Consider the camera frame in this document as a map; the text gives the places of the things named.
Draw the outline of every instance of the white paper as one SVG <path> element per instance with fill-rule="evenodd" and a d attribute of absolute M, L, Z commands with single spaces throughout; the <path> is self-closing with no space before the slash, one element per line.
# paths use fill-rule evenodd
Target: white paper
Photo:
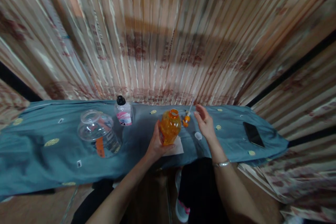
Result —
<path fill-rule="evenodd" d="M 179 136 L 176 137 L 174 144 L 175 147 L 167 151 L 163 156 L 172 156 L 184 153 L 181 138 Z"/>

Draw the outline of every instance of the wooden floor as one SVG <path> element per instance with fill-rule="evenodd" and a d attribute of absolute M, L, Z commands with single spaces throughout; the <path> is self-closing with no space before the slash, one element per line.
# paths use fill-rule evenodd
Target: wooden floor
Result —
<path fill-rule="evenodd" d="M 176 168 L 147 174 L 140 183 L 128 210 L 129 223 L 180 223 L 175 214 L 177 190 Z M 266 223 L 282 222 L 281 204 L 260 189 L 237 170 Z M 54 195 L 18 196 L 0 203 L 0 220 L 3 224 L 70 224 L 73 214 L 85 197 L 92 191 L 91 185 L 67 187 Z"/>

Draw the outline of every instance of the person's left hand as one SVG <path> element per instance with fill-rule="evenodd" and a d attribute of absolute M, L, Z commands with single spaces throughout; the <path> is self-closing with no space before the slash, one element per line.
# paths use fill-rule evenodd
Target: person's left hand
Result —
<path fill-rule="evenodd" d="M 145 157 L 147 157 L 153 163 L 159 160 L 159 158 L 162 157 L 167 151 L 175 147 L 174 144 L 167 146 L 162 145 L 160 141 L 159 123 L 160 121 L 158 120 L 155 124 L 154 133 L 145 154 Z"/>

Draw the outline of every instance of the bracelet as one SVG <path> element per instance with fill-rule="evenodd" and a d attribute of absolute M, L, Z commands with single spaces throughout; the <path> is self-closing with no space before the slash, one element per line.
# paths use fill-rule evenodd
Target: bracelet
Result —
<path fill-rule="evenodd" d="M 222 162 L 222 163 L 213 163 L 212 165 L 214 167 L 223 167 L 223 166 L 227 166 L 229 164 L 231 164 L 230 160 L 227 160 L 226 162 Z"/>

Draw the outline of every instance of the pink label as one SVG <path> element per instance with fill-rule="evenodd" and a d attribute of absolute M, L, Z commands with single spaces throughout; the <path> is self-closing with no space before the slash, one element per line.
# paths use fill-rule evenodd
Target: pink label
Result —
<path fill-rule="evenodd" d="M 127 112 L 119 112 L 117 113 L 117 117 L 121 126 L 129 126 L 132 125 L 131 114 Z"/>

